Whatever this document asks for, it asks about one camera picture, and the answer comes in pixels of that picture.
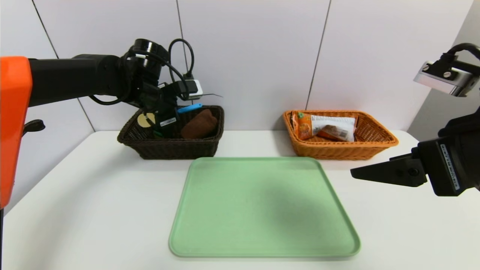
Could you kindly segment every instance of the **yellow round object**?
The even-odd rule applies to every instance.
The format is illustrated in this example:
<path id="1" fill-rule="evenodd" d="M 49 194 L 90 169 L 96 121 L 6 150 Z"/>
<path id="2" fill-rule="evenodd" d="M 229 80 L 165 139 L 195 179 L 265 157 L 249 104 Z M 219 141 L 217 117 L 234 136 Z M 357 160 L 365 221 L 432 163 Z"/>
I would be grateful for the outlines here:
<path id="1" fill-rule="evenodd" d="M 140 114 L 138 117 L 137 117 L 137 123 L 141 126 L 141 127 L 150 127 L 150 124 L 147 122 L 147 117 L 148 119 L 150 119 L 153 123 L 155 123 L 155 115 L 151 112 L 147 113 L 146 115 L 144 115 L 143 113 Z"/>

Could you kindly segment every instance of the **food package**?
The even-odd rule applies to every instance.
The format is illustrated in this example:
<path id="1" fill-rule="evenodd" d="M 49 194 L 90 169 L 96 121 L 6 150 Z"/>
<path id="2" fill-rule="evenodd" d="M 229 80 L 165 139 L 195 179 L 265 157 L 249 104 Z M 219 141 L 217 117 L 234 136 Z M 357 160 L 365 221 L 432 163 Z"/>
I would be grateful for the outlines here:
<path id="1" fill-rule="evenodd" d="M 310 139 L 320 133 L 322 137 L 344 142 L 355 141 L 355 117 L 292 114 L 293 129 L 300 140 Z"/>

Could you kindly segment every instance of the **brown plush toy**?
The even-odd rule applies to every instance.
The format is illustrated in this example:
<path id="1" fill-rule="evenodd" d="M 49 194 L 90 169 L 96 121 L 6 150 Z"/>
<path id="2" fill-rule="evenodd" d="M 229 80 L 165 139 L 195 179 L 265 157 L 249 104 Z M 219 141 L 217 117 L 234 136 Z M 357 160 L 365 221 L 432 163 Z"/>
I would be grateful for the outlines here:
<path id="1" fill-rule="evenodd" d="M 180 131 L 184 139 L 203 139 L 215 130 L 218 120 L 209 109 L 203 110 Z"/>

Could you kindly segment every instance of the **green tray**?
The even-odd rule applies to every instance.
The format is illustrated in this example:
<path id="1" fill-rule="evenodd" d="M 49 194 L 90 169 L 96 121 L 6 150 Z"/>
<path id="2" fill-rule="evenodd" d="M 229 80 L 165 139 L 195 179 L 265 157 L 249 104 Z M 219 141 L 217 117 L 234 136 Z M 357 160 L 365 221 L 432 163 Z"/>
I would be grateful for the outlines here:
<path id="1" fill-rule="evenodd" d="M 345 257 L 360 239 L 311 158 L 200 158 L 169 240 L 181 257 Z"/>

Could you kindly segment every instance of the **white table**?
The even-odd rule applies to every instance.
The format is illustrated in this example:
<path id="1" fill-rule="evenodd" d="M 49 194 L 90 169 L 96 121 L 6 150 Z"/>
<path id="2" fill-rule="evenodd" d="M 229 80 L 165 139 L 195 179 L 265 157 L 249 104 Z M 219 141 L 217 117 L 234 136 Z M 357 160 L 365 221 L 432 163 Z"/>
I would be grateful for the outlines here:
<path id="1" fill-rule="evenodd" d="M 89 136 L 5 217 L 4 270 L 480 269 L 480 194 L 437 197 L 418 188 L 353 179 L 368 161 L 320 161 L 361 239 L 348 259 L 178 258 L 168 236 L 191 160 L 142 160 L 118 132 Z M 293 156 L 282 131 L 225 131 L 217 157 Z"/>

